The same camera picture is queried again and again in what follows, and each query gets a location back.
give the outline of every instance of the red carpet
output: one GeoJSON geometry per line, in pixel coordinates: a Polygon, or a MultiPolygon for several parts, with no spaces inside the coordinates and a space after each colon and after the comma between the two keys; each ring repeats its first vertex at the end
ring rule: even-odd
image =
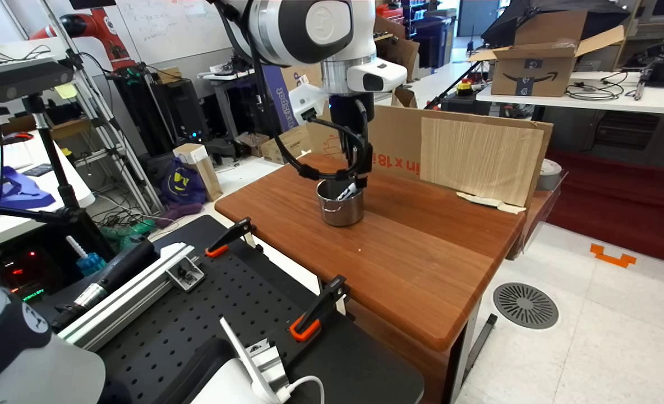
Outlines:
{"type": "Polygon", "coordinates": [[[549,223],[664,258],[664,170],[549,152],[571,175],[549,223]]]}

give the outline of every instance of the wooden tabletop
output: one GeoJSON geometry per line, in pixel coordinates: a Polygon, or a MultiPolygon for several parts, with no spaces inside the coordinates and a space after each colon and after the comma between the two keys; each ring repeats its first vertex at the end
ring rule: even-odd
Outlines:
{"type": "MultiPolygon", "coordinates": [[[[317,169],[342,161],[309,155],[317,169]]],[[[286,167],[217,203],[232,219],[330,280],[346,276],[355,301],[433,351],[446,351],[500,261],[523,215],[474,206],[420,179],[372,173],[364,219],[347,230],[322,219],[317,184],[286,167]]]]}

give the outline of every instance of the white cable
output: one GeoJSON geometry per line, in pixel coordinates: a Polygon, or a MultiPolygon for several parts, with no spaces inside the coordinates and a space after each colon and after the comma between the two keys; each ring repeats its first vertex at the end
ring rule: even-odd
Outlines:
{"type": "Polygon", "coordinates": [[[319,404],[325,404],[325,383],[317,375],[306,375],[306,378],[297,380],[293,383],[282,386],[279,390],[279,399],[288,401],[299,386],[309,383],[309,382],[314,382],[319,386],[319,404]]]}

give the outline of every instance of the floor drain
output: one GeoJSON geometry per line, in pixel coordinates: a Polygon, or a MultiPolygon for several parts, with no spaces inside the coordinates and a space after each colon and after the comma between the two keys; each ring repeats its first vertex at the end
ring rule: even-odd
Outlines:
{"type": "Polygon", "coordinates": [[[559,320],[557,302],[541,290],[523,282],[504,282],[494,290],[495,310],[523,328],[553,328],[559,320]]]}

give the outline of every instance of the open cardboard box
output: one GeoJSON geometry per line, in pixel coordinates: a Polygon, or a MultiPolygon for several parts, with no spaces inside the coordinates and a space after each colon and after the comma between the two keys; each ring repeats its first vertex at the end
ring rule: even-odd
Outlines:
{"type": "Polygon", "coordinates": [[[492,95],[560,97],[576,59],[625,40],[612,26],[582,40],[585,14],[541,14],[521,24],[512,48],[481,50],[472,61],[494,62],[492,95]]]}
{"type": "MultiPolygon", "coordinates": [[[[375,170],[433,181],[508,212],[530,206],[549,136],[553,124],[413,108],[380,106],[370,124],[375,170]]],[[[292,155],[314,151],[344,161],[339,135],[324,125],[299,125],[282,141],[292,155]]],[[[264,149],[263,155],[282,161],[273,141],[264,149]]]]}

